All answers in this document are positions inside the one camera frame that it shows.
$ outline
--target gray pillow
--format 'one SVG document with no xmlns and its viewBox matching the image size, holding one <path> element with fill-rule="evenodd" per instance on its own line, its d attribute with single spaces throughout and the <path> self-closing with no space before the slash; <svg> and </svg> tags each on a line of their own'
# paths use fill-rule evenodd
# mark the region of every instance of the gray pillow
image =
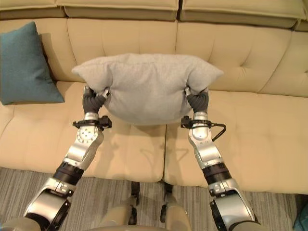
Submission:
<svg viewBox="0 0 308 231">
<path fill-rule="evenodd" d="M 64 102 L 49 75 L 34 22 L 0 34 L 0 100 L 16 102 Z"/>
<path fill-rule="evenodd" d="M 174 122 L 189 113 L 183 91 L 198 94 L 223 72 L 190 55 L 122 54 L 100 57 L 73 68 L 95 91 L 110 88 L 106 108 L 136 125 Z"/>
</svg>

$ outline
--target robot forearm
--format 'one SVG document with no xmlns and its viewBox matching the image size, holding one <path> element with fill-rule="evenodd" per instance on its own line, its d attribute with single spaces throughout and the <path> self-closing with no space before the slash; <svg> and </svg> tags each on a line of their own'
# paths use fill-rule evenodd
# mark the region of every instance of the robot forearm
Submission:
<svg viewBox="0 0 308 231">
<path fill-rule="evenodd" d="M 213 218 L 219 231 L 236 231 L 235 228 L 246 227 L 246 230 L 262 231 L 244 194 L 240 191 L 222 159 L 218 148 L 214 145 L 211 133 L 212 126 L 224 127 L 219 136 L 226 130 L 225 125 L 213 124 L 207 120 L 207 91 L 203 97 L 192 96 L 186 89 L 187 99 L 194 109 L 193 118 L 184 117 L 183 128 L 189 128 L 189 142 L 194 148 L 194 155 L 208 183 L 210 195 L 215 199 L 210 203 Z"/>
<path fill-rule="evenodd" d="M 86 113 L 78 123 L 77 137 L 53 177 L 48 178 L 27 207 L 24 217 L 36 221 L 41 230 L 58 230 L 71 206 L 67 200 L 76 184 L 94 159 L 103 142 L 103 128 L 111 127 L 107 117 Z"/>
</svg>

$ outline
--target beige sofa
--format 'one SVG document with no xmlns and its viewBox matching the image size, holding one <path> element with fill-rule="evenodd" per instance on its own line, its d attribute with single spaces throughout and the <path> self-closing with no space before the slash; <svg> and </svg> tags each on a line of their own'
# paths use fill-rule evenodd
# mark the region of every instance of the beige sofa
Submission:
<svg viewBox="0 0 308 231">
<path fill-rule="evenodd" d="M 196 55 L 225 74 L 209 119 L 242 189 L 308 193 L 308 1 L 2 0 L 0 32 L 35 21 L 65 103 L 0 104 L 0 167 L 54 172 L 83 118 L 82 62 L 121 53 Z M 206 186 L 180 124 L 113 128 L 85 176 Z"/>
</svg>

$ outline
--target gray carpet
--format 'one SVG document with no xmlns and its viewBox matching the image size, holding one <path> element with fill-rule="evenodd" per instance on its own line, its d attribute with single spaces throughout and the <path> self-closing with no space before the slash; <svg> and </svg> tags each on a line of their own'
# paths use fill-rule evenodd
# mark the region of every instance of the gray carpet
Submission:
<svg viewBox="0 0 308 231">
<path fill-rule="evenodd" d="M 50 174 L 0 168 L 0 223 L 22 216 L 27 203 Z M 159 221 L 163 183 L 142 183 L 138 224 L 163 227 Z M 95 228 L 107 209 L 129 196 L 130 182 L 82 178 L 62 231 Z M 207 189 L 175 187 L 174 195 L 188 212 L 194 231 L 216 231 Z M 259 221 L 270 231 L 291 231 L 296 218 L 294 194 L 246 192 Z"/>
</svg>

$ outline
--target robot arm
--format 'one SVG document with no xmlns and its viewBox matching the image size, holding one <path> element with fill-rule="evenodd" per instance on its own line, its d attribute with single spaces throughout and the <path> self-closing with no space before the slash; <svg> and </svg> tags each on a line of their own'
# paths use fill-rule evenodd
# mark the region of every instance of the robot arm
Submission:
<svg viewBox="0 0 308 231">
<path fill-rule="evenodd" d="M 95 94 L 88 86 L 84 88 L 85 116 L 84 120 L 73 123 L 78 128 L 75 142 L 53 177 L 47 179 L 30 202 L 24 217 L 5 224 L 4 230 L 59 230 L 71 206 L 67 198 L 73 195 L 76 184 L 94 159 L 97 148 L 103 142 L 103 130 L 112 125 L 107 116 L 99 118 L 98 115 L 108 95 L 108 90 Z"/>
<path fill-rule="evenodd" d="M 197 96 L 191 95 L 189 88 L 185 91 L 194 115 L 192 119 L 185 116 L 181 121 L 181 127 L 189 129 L 189 142 L 194 148 L 194 155 L 208 183 L 210 195 L 215 198 L 210 206 L 217 229 L 219 231 L 263 231 L 213 143 L 226 130 L 226 126 L 213 124 L 207 120 L 207 91 Z M 212 126 L 223 127 L 215 138 L 212 138 Z"/>
</svg>

